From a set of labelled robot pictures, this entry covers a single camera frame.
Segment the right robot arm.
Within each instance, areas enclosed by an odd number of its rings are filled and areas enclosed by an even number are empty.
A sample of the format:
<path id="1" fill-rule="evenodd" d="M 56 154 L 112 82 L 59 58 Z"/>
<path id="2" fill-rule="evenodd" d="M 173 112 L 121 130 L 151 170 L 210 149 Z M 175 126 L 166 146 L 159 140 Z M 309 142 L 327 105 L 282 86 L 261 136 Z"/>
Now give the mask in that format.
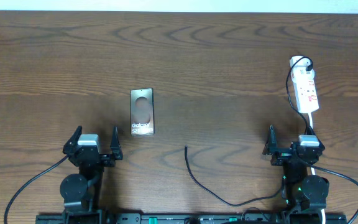
<path id="1" fill-rule="evenodd" d="M 325 146 L 312 128 L 298 136 L 289 147 L 280 147 L 273 126 L 268 129 L 263 155 L 270 155 L 271 165 L 283 167 L 282 196 L 287 209 L 282 212 L 284 223 L 326 223 L 326 198 L 329 181 L 308 171 L 319 161 Z"/>

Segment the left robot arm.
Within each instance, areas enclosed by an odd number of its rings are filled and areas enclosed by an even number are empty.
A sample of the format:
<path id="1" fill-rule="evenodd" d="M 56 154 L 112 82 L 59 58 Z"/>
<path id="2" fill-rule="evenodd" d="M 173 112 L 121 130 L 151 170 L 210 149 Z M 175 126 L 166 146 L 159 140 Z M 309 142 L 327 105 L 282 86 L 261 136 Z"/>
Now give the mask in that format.
<path id="1" fill-rule="evenodd" d="M 113 127 L 109 154 L 100 153 L 99 136 L 83 134 L 77 127 L 65 143 L 63 153 L 78 168 L 77 174 L 70 174 L 60 184 L 64 200 L 64 223 L 114 223 L 116 220 L 107 210 L 99 208 L 104 169 L 114 167 L 123 159 L 117 127 Z"/>

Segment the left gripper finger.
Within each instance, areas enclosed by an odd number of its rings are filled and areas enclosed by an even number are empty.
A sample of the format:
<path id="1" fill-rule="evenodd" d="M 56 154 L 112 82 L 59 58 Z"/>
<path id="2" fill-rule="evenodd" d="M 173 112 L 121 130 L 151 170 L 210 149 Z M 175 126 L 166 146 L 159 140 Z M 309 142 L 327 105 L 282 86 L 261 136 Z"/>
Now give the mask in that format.
<path id="1" fill-rule="evenodd" d="M 78 150 L 78 140 L 82 134 L 82 126 L 78 126 L 69 138 L 69 140 L 63 146 L 63 153 L 65 155 L 74 154 Z"/>
<path id="2" fill-rule="evenodd" d="M 121 145 L 119 143 L 119 138 L 118 138 L 117 126 L 113 127 L 113 130 L 112 130 L 110 150 L 112 152 L 112 156 L 114 157 L 114 160 L 122 160 L 123 159 L 123 153 L 122 153 Z"/>

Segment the Samsung Galaxy smartphone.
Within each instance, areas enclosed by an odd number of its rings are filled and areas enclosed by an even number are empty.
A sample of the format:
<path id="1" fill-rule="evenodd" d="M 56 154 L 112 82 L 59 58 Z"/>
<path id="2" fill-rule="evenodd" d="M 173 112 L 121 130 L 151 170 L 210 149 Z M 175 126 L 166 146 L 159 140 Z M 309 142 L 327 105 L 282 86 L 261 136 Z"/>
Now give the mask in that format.
<path id="1" fill-rule="evenodd" d="M 154 93 L 152 88 L 131 90 L 131 134 L 153 135 Z"/>

